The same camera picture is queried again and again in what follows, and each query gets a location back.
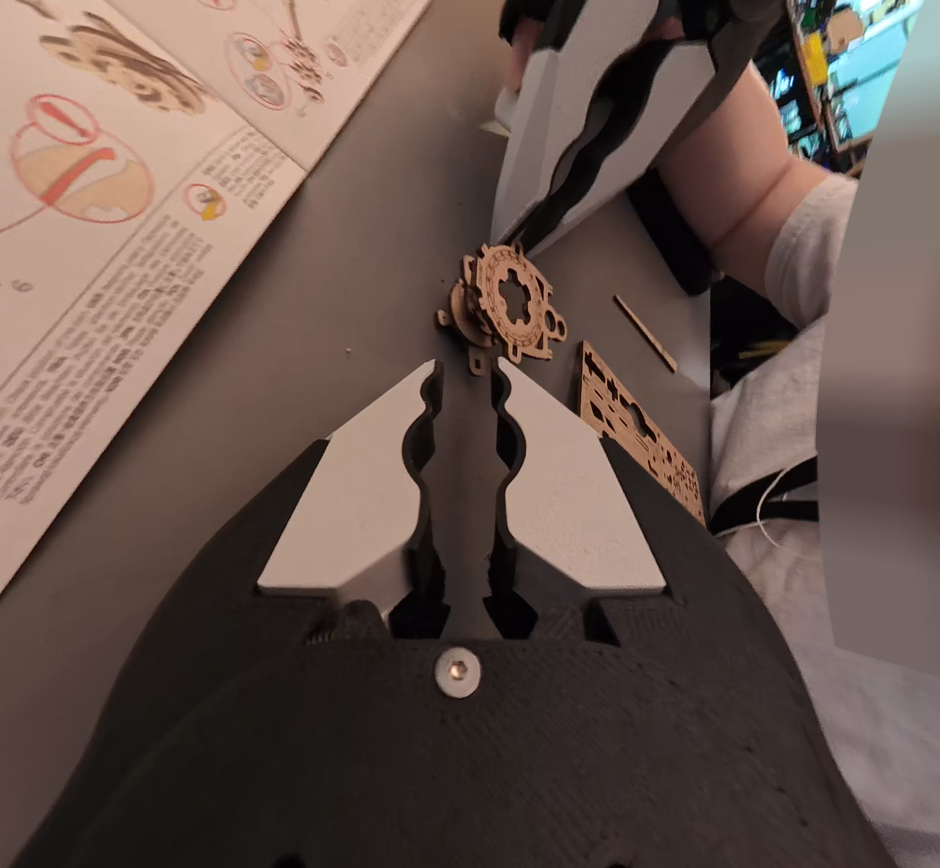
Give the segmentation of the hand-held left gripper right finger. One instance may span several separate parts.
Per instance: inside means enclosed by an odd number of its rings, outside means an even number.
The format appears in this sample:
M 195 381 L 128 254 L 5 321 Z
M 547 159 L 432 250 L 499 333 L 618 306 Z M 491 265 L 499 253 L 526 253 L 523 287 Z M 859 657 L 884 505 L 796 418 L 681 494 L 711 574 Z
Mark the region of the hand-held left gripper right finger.
M 499 358 L 491 372 L 497 489 L 484 605 L 503 639 L 557 610 L 658 596 L 664 575 L 605 453 L 580 417 Z

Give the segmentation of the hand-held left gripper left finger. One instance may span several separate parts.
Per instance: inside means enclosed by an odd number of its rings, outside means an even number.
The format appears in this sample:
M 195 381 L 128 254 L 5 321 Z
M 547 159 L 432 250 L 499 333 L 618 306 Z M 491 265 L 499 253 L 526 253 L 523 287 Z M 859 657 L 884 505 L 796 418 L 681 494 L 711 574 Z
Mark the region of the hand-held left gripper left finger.
M 443 386 L 443 364 L 427 361 L 326 440 L 261 592 L 368 601 L 396 638 L 441 636 L 450 608 L 422 472 Z

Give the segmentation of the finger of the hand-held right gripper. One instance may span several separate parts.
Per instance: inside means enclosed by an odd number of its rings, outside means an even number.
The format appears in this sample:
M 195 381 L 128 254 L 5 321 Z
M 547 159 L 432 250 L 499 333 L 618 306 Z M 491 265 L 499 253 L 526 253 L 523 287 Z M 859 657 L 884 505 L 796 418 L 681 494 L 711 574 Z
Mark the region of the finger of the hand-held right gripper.
M 518 95 L 503 92 L 496 118 L 509 143 L 496 190 L 491 244 L 523 244 L 523 222 L 542 201 L 564 148 L 585 120 L 605 71 L 630 53 L 638 31 L 614 0 L 587 0 L 559 48 L 539 48 L 525 68 Z
M 613 63 L 523 222 L 523 252 L 546 247 L 641 176 L 714 76 L 702 40 L 648 41 Z

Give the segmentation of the person's right forearm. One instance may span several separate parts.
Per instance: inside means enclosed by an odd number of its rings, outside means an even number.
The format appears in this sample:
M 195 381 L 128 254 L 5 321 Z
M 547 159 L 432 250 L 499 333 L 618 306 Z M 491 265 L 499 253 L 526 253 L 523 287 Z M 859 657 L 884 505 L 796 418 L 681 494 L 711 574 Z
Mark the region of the person's right forearm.
M 659 163 L 672 202 L 720 272 L 764 295 L 777 238 L 807 200 L 848 216 L 857 182 L 795 157 L 748 63 L 708 119 Z

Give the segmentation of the laser-cut wooden parts sheet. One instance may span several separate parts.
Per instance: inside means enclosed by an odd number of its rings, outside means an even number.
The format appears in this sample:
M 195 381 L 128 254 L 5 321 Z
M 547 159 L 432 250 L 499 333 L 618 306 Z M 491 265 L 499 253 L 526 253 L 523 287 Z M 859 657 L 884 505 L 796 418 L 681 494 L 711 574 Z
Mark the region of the laser-cut wooden parts sheet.
M 578 348 L 576 410 L 600 437 L 613 439 L 703 526 L 699 476 L 587 341 Z

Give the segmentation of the person's right hand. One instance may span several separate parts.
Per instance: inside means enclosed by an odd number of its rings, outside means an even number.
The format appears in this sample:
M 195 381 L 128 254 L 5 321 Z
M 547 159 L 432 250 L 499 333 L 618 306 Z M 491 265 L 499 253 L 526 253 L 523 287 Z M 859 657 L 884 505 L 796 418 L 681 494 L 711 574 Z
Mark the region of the person's right hand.
M 518 95 L 521 91 L 525 68 L 543 30 L 543 22 L 529 17 L 519 20 L 511 40 L 511 58 L 505 78 L 505 86 L 511 94 Z

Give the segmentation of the black flat block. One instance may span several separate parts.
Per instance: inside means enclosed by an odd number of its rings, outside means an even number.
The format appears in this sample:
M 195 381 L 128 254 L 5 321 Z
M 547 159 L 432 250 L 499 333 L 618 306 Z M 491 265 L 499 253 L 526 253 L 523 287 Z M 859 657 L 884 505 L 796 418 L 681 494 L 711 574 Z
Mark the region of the black flat block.
M 707 293 L 719 273 L 674 204 L 658 169 L 648 169 L 628 186 L 625 195 L 684 293 L 690 298 Z

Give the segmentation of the wooden shelving unit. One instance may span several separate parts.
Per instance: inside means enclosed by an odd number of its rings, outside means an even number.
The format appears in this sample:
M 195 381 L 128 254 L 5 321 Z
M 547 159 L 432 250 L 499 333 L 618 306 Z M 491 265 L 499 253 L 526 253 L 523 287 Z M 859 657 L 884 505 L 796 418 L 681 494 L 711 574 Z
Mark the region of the wooden shelving unit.
M 790 151 L 859 179 L 923 0 L 785 0 L 774 90 Z

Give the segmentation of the thin wooden stick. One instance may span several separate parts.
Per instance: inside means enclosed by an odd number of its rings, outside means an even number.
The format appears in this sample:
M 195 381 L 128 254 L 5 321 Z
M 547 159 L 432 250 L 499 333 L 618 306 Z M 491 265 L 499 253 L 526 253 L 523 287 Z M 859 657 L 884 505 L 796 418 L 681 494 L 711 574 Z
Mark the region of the thin wooden stick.
M 638 315 L 628 306 L 621 296 L 614 294 L 613 300 L 617 305 L 617 308 L 625 315 L 625 317 L 632 324 L 639 335 L 644 339 L 647 345 L 652 348 L 657 357 L 663 362 L 664 366 L 675 375 L 678 372 L 678 364 L 674 357 L 672 357 L 671 354 L 664 348 L 664 345 L 660 343 L 656 336 L 642 322 Z

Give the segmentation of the illustrated instruction booklet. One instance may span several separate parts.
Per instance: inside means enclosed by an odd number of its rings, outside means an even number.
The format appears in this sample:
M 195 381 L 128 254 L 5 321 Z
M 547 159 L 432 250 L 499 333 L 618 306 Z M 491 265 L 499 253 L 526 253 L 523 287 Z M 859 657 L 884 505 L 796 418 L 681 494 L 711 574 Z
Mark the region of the illustrated instruction booklet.
M 432 0 L 1 1 L 1 584 Z

